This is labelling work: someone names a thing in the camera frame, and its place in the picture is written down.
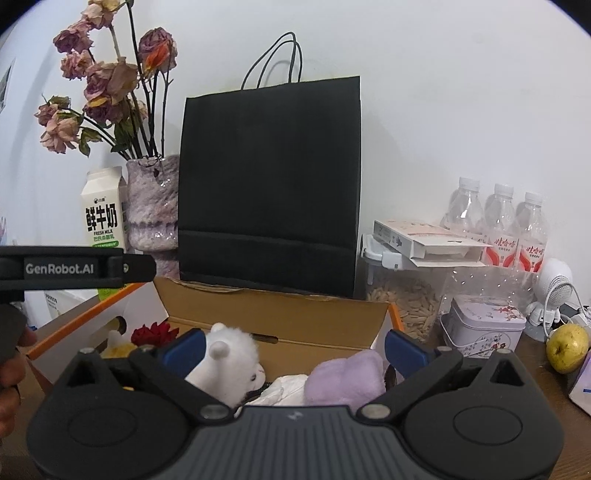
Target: finger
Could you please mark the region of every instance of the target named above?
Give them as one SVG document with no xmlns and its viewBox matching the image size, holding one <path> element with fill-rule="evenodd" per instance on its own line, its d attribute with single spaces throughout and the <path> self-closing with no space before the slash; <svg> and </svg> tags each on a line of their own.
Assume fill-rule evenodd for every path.
<svg viewBox="0 0 591 480">
<path fill-rule="evenodd" d="M 0 387 L 13 387 L 25 378 L 25 361 L 20 353 L 0 365 Z"/>
<path fill-rule="evenodd" d="M 8 437 L 14 432 L 15 418 L 11 417 L 9 420 L 0 420 L 0 439 Z"/>
<path fill-rule="evenodd" d="M 0 423 L 10 420 L 17 414 L 21 397 L 16 388 L 5 388 L 0 391 Z"/>
<path fill-rule="evenodd" d="M 29 327 L 25 328 L 18 341 L 19 346 L 33 346 L 37 343 L 37 335 Z"/>
</svg>

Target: black device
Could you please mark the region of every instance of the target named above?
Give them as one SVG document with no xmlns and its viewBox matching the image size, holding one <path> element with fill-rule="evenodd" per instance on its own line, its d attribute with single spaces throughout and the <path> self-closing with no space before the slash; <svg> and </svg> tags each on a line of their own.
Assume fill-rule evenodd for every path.
<svg viewBox="0 0 591 480">
<path fill-rule="evenodd" d="M 29 452 L 53 480 L 550 476 L 563 431 L 514 353 L 467 359 L 389 335 L 428 364 L 356 416 L 347 407 L 245 407 L 234 418 L 169 370 L 155 349 L 115 360 L 83 351 L 33 418 Z"/>
<path fill-rule="evenodd" d="M 120 288 L 155 275 L 151 256 L 120 248 L 0 247 L 0 364 L 14 356 L 27 324 L 11 305 L 23 301 L 25 291 Z"/>
</svg>

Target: plastic water bottle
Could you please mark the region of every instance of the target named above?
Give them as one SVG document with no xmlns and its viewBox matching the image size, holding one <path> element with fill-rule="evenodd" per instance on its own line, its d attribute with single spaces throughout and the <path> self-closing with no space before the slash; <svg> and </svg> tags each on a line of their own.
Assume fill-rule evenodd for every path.
<svg viewBox="0 0 591 480">
<path fill-rule="evenodd" d="M 525 202 L 517 207 L 519 226 L 519 260 L 515 262 L 518 270 L 537 272 L 544 260 L 548 243 L 548 222 L 542 212 L 542 196 L 527 192 Z"/>
<path fill-rule="evenodd" d="M 484 236 L 479 230 L 483 217 L 482 205 L 478 199 L 479 191 L 478 180 L 460 177 L 459 188 L 452 194 L 441 226 L 468 238 L 484 241 Z"/>
<path fill-rule="evenodd" d="M 512 204 L 513 187 L 495 185 L 494 196 L 487 200 L 482 231 L 486 235 L 486 248 L 482 261 L 486 265 L 513 267 L 517 255 L 519 227 Z"/>
</svg>

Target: pink fuzzy vase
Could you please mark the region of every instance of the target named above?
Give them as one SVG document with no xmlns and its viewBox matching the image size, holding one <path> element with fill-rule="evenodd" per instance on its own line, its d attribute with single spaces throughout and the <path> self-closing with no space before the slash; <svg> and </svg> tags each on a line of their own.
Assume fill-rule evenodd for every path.
<svg viewBox="0 0 591 480">
<path fill-rule="evenodd" d="M 156 260 L 159 277 L 178 273 L 178 155 L 127 162 L 129 243 Z"/>
</svg>

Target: blue gripper pad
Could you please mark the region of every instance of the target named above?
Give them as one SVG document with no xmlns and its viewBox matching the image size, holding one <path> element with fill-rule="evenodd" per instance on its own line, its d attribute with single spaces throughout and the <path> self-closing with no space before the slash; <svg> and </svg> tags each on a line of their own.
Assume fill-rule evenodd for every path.
<svg viewBox="0 0 591 480">
<path fill-rule="evenodd" d="M 194 328 L 158 350 L 157 359 L 174 375 L 185 378 L 205 357 L 205 333 Z"/>
<path fill-rule="evenodd" d="M 384 341 L 386 360 L 404 378 L 426 367 L 434 358 L 435 352 L 423 347 L 417 340 L 398 330 L 390 330 Z"/>
</svg>

